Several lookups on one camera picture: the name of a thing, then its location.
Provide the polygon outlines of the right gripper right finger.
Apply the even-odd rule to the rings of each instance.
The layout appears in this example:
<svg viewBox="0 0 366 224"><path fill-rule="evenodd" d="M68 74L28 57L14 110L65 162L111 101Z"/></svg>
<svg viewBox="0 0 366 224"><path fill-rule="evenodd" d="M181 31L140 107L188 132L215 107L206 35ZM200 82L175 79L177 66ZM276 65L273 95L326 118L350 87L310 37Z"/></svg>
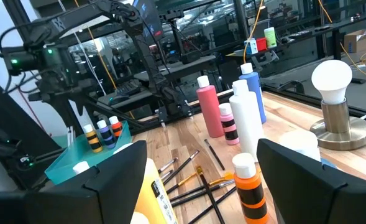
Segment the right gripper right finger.
<svg viewBox="0 0 366 224"><path fill-rule="evenodd" d="M257 158L285 223L327 223L338 190L347 185L328 166L268 139L260 139Z"/></svg>

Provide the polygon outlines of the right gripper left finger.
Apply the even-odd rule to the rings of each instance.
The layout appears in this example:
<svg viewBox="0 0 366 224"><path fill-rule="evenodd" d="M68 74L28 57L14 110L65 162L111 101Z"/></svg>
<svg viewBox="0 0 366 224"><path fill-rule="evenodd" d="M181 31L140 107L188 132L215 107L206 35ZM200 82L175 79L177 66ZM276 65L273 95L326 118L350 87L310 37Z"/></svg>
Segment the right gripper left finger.
<svg viewBox="0 0 366 224"><path fill-rule="evenodd" d="M94 193L88 223L130 223L144 179L147 143L137 141L96 165L83 188Z"/></svg>

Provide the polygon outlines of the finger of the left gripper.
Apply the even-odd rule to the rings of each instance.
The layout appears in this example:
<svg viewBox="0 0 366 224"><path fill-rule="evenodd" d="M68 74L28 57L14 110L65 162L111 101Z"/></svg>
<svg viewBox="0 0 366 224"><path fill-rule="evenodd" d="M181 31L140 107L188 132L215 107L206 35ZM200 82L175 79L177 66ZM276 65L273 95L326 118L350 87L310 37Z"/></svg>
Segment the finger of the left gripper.
<svg viewBox="0 0 366 224"><path fill-rule="evenodd" d="M75 134L78 134L78 119L66 98L56 98L50 103L51 106L60 115L66 127L72 127Z"/></svg>

